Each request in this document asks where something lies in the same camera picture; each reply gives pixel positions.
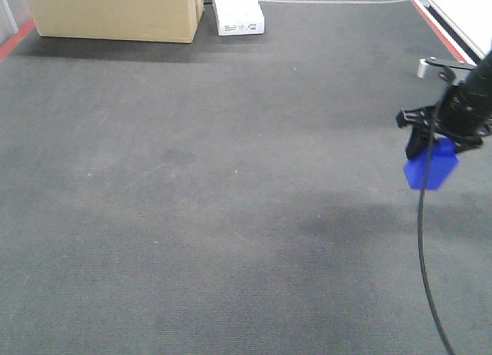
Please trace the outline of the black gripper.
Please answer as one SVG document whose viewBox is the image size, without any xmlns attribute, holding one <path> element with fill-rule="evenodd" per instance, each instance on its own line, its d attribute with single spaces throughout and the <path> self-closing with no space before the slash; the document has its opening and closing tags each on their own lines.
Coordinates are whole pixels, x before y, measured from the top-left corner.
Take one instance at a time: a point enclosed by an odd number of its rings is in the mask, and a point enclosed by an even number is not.
<svg viewBox="0 0 492 355">
<path fill-rule="evenodd" d="M 401 109 L 396 115 L 399 128 L 411 127 L 405 154 L 417 158 L 430 144 L 435 107 Z M 439 111 L 441 134 L 454 143 L 456 154 L 481 148 L 483 137 L 491 135 L 491 51 L 457 86 L 450 88 Z"/>
</svg>

